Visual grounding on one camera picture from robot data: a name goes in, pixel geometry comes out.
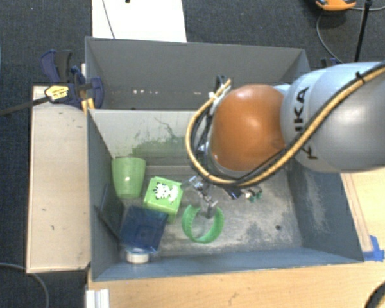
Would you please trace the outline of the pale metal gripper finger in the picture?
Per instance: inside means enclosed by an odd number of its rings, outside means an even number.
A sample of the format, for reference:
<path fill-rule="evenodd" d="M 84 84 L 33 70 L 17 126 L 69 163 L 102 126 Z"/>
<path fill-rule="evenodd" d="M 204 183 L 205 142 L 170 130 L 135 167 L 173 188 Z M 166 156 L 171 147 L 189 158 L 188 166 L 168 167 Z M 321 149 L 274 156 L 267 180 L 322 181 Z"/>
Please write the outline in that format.
<path fill-rule="evenodd" d="M 197 176 L 192 176 L 182 183 L 182 203 L 199 207 L 201 202 L 201 181 Z"/>
<path fill-rule="evenodd" d="M 218 201 L 217 200 L 208 200 L 204 204 L 204 216 L 207 219 L 211 219 L 215 216 L 218 209 Z"/>

